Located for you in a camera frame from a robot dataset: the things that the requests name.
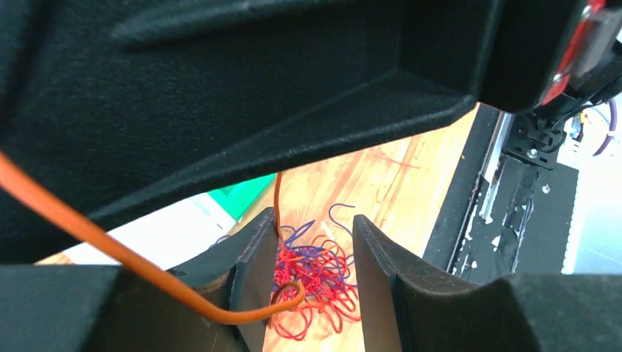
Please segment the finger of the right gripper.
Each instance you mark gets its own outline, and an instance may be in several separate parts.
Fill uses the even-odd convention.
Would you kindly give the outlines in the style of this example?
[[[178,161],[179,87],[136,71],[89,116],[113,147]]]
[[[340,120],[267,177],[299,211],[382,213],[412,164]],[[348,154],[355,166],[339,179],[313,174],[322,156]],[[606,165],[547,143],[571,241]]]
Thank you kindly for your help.
[[[501,1],[3,1],[1,151],[106,230],[450,125]]]

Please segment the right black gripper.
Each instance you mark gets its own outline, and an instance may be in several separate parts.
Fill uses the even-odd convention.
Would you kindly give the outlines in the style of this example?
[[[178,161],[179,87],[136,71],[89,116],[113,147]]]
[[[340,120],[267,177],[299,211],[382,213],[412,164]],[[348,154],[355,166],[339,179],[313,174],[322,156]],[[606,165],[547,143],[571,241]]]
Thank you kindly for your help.
[[[621,90],[620,1],[507,1],[480,102],[506,112]]]

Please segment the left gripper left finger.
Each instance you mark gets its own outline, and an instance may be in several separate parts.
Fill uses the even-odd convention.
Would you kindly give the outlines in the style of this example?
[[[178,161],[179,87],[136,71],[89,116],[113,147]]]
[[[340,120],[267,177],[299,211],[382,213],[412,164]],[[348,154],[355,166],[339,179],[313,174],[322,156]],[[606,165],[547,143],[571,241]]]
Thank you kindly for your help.
[[[172,273],[218,307],[257,309],[271,299],[276,249],[266,208]],[[1,267],[3,351],[261,351],[265,331],[263,320],[215,323],[118,266]]]

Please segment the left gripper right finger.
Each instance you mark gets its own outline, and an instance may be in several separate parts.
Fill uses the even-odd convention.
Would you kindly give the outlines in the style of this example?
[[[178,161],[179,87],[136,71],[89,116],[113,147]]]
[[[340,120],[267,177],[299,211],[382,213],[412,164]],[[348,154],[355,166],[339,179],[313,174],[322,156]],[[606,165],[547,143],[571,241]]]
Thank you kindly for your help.
[[[619,351],[621,277],[504,276],[478,285],[353,221],[367,351]]]

